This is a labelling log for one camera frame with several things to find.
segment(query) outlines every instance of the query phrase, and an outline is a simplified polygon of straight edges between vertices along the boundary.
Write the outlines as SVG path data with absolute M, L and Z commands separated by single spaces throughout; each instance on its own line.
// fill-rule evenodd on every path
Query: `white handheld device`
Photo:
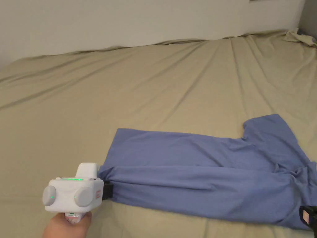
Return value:
M 49 212 L 64 212 L 70 223 L 78 223 L 86 212 L 102 202 L 104 182 L 97 178 L 98 164 L 81 163 L 75 177 L 58 177 L 43 191 Z

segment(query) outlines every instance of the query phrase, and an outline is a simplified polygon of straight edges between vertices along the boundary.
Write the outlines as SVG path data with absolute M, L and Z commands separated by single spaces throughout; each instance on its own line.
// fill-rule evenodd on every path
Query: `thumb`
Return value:
M 90 227 L 90 224 L 91 224 L 91 217 L 92 217 L 91 212 L 87 212 L 84 215 L 84 217 L 76 224 L 76 226 L 82 227 L 85 230 L 88 230 L 88 228 Z

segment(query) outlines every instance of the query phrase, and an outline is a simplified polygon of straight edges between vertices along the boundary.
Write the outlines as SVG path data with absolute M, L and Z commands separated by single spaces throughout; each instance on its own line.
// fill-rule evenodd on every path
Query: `black clamp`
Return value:
M 314 237 L 317 238 L 317 206 L 301 206 L 299 217 L 306 226 L 313 230 Z
M 103 194 L 102 200 L 107 200 L 113 196 L 113 184 L 110 184 L 110 181 L 103 181 Z

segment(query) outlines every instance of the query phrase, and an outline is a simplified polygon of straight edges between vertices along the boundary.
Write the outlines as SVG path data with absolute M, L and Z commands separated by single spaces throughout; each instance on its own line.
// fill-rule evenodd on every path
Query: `green led light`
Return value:
M 75 181 L 81 181 L 81 180 L 84 180 L 84 179 L 61 178 L 61 180 L 75 180 Z

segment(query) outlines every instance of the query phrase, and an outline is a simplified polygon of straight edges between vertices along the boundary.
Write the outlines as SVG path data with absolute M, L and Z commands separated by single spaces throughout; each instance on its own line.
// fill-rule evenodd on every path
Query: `bed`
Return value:
M 0 71 L 3 237 L 40 237 L 42 191 L 81 162 L 102 164 L 118 128 L 239 138 L 278 113 L 317 161 L 317 58 L 284 30 L 24 58 Z M 88 237 L 312 237 L 104 201 Z

